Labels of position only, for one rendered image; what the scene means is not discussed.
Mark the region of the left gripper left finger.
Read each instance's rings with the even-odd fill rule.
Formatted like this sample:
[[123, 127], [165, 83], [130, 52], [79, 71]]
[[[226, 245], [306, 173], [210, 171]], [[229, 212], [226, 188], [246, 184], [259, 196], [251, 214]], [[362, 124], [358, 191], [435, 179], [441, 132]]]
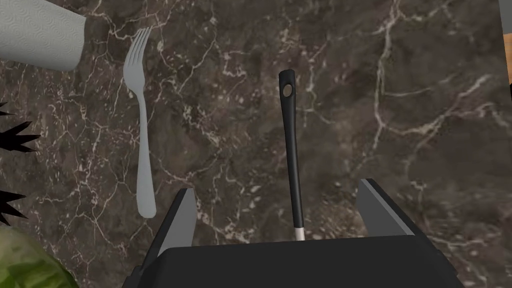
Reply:
[[193, 188], [180, 189], [148, 249], [142, 263], [146, 269], [165, 250], [192, 246], [197, 221], [196, 195]]

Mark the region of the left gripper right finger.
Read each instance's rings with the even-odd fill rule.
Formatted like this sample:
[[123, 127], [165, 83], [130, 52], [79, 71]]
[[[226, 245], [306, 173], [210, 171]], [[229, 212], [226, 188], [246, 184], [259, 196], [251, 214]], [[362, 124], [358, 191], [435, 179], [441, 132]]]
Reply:
[[408, 215], [371, 178], [360, 179], [356, 208], [370, 237], [425, 234]]

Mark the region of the silver fork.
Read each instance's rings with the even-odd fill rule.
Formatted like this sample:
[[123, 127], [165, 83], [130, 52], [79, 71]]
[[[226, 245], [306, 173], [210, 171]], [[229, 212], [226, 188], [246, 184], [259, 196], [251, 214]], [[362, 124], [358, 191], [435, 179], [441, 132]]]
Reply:
[[148, 140], [148, 119], [144, 88], [146, 84], [143, 58], [151, 27], [138, 30], [123, 65], [126, 87], [139, 103], [139, 161], [136, 180], [136, 203], [139, 214], [145, 219], [155, 217], [156, 200], [153, 186]]

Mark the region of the green lettuce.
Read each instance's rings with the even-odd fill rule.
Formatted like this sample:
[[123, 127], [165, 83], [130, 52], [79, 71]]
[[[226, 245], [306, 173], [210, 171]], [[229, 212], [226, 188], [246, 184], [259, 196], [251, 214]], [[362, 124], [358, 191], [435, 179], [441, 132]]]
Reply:
[[29, 235], [0, 226], [0, 288], [79, 288], [73, 275]]

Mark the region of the black spiky plant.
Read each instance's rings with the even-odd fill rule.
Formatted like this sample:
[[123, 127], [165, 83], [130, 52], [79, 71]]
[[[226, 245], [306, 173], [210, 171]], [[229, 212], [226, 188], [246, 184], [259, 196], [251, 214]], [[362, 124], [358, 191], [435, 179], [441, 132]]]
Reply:
[[[40, 134], [24, 134], [20, 132], [30, 126], [31, 121], [25, 121], [3, 132], [0, 131], [0, 149], [7, 151], [18, 151], [22, 153], [35, 152], [35, 149], [24, 146], [25, 143], [34, 141], [41, 137]], [[19, 193], [4, 191], [0, 189], [0, 222], [6, 226], [11, 226], [5, 219], [4, 214], [12, 217], [26, 219], [25, 215], [12, 207], [9, 203], [25, 198], [26, 196]]]

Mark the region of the white paper towel roll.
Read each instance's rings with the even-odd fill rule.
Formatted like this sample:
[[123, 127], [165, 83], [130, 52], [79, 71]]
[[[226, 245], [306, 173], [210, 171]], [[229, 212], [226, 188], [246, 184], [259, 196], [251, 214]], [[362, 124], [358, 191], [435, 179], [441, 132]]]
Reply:
[[0, 59], [71, 71], [81, 60], [85, 24], [46, 0], [0, 0]]

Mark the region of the black handled utensil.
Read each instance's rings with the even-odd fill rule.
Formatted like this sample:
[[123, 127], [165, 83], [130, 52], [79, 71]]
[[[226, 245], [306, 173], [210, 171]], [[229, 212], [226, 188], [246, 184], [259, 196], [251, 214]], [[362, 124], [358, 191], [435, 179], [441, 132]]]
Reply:
[[304, 217], [299, 177], [296, 136], [296, 77], [293, 69], [278, 74], [279, 99], [284, 127], [287, 177], [291, 198], [292, 220], [297, 241], [305, 240]]

